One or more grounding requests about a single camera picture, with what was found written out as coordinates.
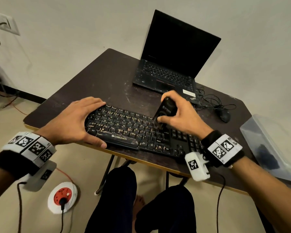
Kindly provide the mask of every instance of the red wire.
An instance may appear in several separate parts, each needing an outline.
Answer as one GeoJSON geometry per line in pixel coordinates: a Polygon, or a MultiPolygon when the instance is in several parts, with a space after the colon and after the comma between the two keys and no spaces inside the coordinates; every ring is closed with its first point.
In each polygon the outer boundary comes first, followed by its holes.
{"type": "Polygon", "coordinates": [[[25,113],[23,113],[22,111],[20,111],[18,108],[16,108],[16,106],[15,106],[13,103],[11,103],[11,105],[12,105],[15,109],[17,109],[19,112],[21,112],[22,114],[24,114],[24,115],[28,115],[28,114],[25,114],[25,113]]]}
{"type": "Polygon", "coordinates": [[[67,178],[69,178],[69,180],[72,182],[72,183],[74,183],[73,182],[73,180],[71,179],[71,177],[67,174],[67,173],[65,173],[64,171],[62,171],[62,170],[60,170],[59,168],[56,168],[59,172],[61,172],[62,174],[64,174],[67,178]]]}

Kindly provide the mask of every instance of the navy blue trousers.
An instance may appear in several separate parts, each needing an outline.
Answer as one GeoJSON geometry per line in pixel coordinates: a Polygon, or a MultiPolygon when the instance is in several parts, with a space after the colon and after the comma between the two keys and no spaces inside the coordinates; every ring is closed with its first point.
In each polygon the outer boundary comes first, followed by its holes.
{"type": "MultiPolygon", "coordinates": [[[[136,176],[129,167],[109,172],[85,233],[131,233],[136,192],[136,176]]],[[[194,201],[184,186],[176,185],[164,190],[137,213],[137,233],[150,233],[157,229],[159,233],[196,233],[194,201]]]]}

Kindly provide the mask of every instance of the computer mouse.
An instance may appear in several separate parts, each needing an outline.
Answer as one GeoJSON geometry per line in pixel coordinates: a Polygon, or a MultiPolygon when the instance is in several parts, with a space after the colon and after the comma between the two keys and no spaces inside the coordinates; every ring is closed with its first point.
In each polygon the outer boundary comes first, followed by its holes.
{"type": "Polygon", "coordinates": [[[217,109],[215,110],[216,114],[221,118],[225,123],[228,123],[231,119],[231,114],[227,109],[217,109]]]}

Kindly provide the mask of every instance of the wall socket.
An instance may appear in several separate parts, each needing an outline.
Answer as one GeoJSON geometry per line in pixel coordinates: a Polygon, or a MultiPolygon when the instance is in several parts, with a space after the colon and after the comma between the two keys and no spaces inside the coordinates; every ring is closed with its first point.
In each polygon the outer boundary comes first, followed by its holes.
{"type": "Polygon", "coordinates": [[[13,34],[20,36],[16,22],[15,22],[13,17],[0,13],[0,23],[2,23],[2,22],[5,22],[7,24],[1,25],[0,26],[1,30],[8,31],[10,33],[13,33],[13,34]]]}

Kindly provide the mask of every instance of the laptop screen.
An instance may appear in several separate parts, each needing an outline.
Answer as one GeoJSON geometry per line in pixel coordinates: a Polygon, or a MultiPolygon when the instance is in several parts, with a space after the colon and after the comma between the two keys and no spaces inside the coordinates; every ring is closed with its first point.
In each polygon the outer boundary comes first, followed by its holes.
{"type": "Polygon", "coordinates": [[[155,10],[141,58],[195,78],[220,40],[155,10]]]}

